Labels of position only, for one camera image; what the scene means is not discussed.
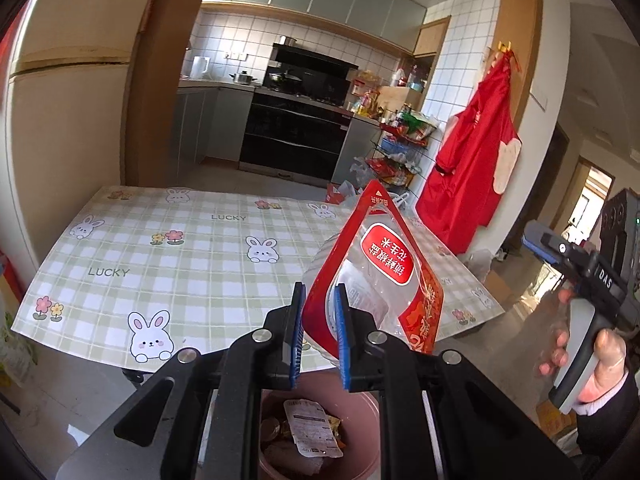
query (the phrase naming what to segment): red clothing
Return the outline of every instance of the red clothing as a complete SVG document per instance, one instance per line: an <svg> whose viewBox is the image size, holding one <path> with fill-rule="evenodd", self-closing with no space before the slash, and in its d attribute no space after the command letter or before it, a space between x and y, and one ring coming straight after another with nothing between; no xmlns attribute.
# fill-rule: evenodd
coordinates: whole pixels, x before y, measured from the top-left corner
<svg viewBox="0 0 640 480"><path fill-rule="evenodd" d="M422 222L453 252L465 253L498 207L521 142L511 122L511 54L502 56L436 156L415 205Z"/></svg>

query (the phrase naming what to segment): checkered tablecloth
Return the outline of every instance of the checkered tablecloth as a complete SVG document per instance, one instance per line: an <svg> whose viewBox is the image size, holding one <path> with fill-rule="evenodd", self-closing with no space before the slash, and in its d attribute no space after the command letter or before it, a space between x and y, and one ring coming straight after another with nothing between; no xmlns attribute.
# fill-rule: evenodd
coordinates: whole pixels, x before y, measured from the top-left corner
<svg viewBox="0 0 640 480"><path fill-rule="evenodd" d="M185 346L203 353L227 348L261 327L269 310L289 304L294 283L350 215L340 206L321 206L194 190L102 188L40 266L13 330L72 355L151 372L167 357L158 351L171 346L173 353ZM409 225L444 288L438 338L503 312L437 238L416 220ZM168 323L157 316L162 311L170 313ZM132 320L132 312L144 319ZM134 329L143 321L136 339ZM153 337L145 337L148 328ZM162 331L169 340L162 341ZM132 351L148 360L136 360ZM303 351L303 370L329 366L317 351Z"/></svg>

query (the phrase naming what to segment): cooking pot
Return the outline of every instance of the cooking pot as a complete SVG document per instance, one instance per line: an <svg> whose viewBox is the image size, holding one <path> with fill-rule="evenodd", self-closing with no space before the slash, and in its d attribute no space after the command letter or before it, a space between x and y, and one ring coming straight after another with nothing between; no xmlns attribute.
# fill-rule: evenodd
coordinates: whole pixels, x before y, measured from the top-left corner
<svg viewBox="0 0 640 480"><path fill-rule="evenodd" d="M300 79L298 76L288 74L287 72L271 73L269 74L269 79L271 79L275 83L283 83L284 81L302 81L302 79Z"/></svg>
<svg viewBox="0 0 640 480"><path fill-rule="evenodd" d="M234 79L234 83L238 83L240 85L250 85L252 81L255 81L255 77L248 75L246 70L242 70L239 74L229 74L229 77Z"/></svg>
<svg viewBox="0 0 640 480"><path fill-rule="evenodd" d="M278 43L285 46L296 46L296 38L290 38L289 36L280 36Z"/></svg>

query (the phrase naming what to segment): doorway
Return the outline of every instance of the doorway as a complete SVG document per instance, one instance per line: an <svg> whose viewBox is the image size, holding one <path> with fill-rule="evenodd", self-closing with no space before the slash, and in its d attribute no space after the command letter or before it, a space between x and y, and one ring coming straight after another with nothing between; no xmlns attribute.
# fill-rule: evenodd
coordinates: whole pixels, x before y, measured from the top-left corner
<svg viewBox="0 0 640 480"><path fill-rule="evenodd" d="M580 157L551 228L574 244L590 240L613 181L612 175ZM560 272L545 263L528 292L540 300L548 290L556 288L561 277Z"/></svg>

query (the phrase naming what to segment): sleeve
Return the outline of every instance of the sleeve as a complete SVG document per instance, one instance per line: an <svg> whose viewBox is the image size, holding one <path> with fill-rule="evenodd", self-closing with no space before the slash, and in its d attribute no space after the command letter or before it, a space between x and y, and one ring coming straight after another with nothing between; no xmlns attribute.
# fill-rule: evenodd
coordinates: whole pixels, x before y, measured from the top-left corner
<svg viewBox="0 0 640 480"><path fill-rule="evenodd" d="M616 450L640 410L638 387L627 374L619 391L592 415L577 415L578 446L584 454L606 462Z"/></svg>
<svg viewBox="0 0 640 480"><path fill-rule="evenodd" d="M464 112L458 115L458 122L453 127L447 140L436 156L436 164L441 173L452 173L465 152L466 142L474 129L473 118L476 116L478 98L474 96Z"/></svg>

